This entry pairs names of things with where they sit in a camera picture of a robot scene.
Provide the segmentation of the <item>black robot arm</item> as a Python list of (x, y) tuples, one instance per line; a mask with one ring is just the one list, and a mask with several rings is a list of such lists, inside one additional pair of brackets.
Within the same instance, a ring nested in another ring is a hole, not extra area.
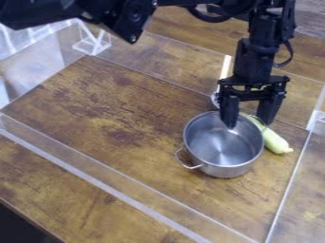
[(160, 8), (185, 9), (198, 20), (222, 23), (233, 18), (249, 23), (249, 36), (238, 40), (234, 74), (218, 81), (216, 101), (221, 120), (233, 128), (238, 104), (259, 103), (257, 117), (271, 124), (285, 96), (288, 77), (272, 69), (280, 47), (295, 37), (296, 0), (0, 0), (0, 24), (23, 30), (78, 18), (133, 44)]

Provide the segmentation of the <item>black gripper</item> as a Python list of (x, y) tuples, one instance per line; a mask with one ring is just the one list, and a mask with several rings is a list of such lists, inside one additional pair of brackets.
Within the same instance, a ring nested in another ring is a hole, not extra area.
[(238, 122), (238, 103), (247, 101), (260, 101), (257, 117), (267, 125), (273, 123), (287, 97), (288, 78), (273, 76), (272, 68), (291, 62), (275, 63), (279, 49), (279, 45), (256, 45), (249, 38), (238, 41), (233, 75), (218, 81), (217, 91), (221, 120), (230, 129)]

